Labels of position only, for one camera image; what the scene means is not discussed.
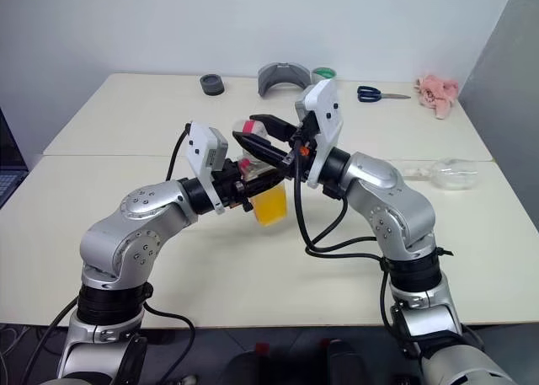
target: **scissors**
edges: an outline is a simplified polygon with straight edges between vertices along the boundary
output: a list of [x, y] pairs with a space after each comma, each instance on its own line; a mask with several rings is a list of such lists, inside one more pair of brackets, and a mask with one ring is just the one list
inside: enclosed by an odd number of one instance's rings
[[357, 88], [357, 98], [361, 103], [375, 103], [382, 99], [411, 99], [410, 96], [404, 94], [382, 93], [371, 86], [359, 86]]

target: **floor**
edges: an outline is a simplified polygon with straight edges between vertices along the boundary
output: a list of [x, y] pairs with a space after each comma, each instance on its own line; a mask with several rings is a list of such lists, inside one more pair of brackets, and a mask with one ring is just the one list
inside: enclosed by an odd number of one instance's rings
[[[508, 372], [519, 385], [539, 383], [539, 324], [494, 326], [478, 331], [488, 354]], [[154, 384], [184, 348], [186, 330], [145, 332], [151, 341], [144, 363], [141, 384]], [[65, 329], [60, 329], [48, 343], [61, 350]], [[269, 355], [277, 361], [277, 382], [285, 385], [324, 384], [323, 347], [325, 340], [342, 339], [365, 359], [374, 384], [391, 382], [395, 373], [419, 375], [417, 363], [400, 354], [393, 339], [382, 328], [261, 328], [261, 329], [199, 329], [193, 350], [177, 368], [177, 378], [196, 374], [200, 385], [218, 382], [226, 364], [236, 355], [253, 350], [256, 344], [269, 345]], [[10, 339], [0, 339], [5, 350]], [[9, 383], [17, 384], [24, 365], [36, 345], [35, 330], [30, 330], [8, 357]], [[58, 357], [43, 352], [35, 366], [30, 384], [41, 383], [55, 375]]]

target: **pink object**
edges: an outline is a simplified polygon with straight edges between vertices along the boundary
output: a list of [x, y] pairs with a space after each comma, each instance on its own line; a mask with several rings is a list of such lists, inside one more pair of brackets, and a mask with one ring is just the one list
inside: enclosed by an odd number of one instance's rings
[[419, 102], [425, 107], [435, 109], [436, 118], [443, 120], [449, 115], [451, 105], [455, 103], [458, 82], [429, 75], [418, 79], [416, 89], [419, 91]]

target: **gray curved object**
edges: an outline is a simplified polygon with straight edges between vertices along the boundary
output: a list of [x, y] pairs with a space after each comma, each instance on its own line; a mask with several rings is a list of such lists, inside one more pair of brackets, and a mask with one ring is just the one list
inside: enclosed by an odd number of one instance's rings
[[259, 69], [259, 95], [277, 83], [294, 83], [300, 88], [311, 84], [311, 73], [306, 67], [293, 62], [271, 62]]

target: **yellow object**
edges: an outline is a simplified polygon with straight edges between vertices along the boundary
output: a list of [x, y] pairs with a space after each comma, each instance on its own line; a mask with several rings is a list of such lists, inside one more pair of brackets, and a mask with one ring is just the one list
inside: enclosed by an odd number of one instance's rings
[[254, 215], [260, 225], [267, 227], [286, 217], [286, 190], [284, 183], [251, 198]]

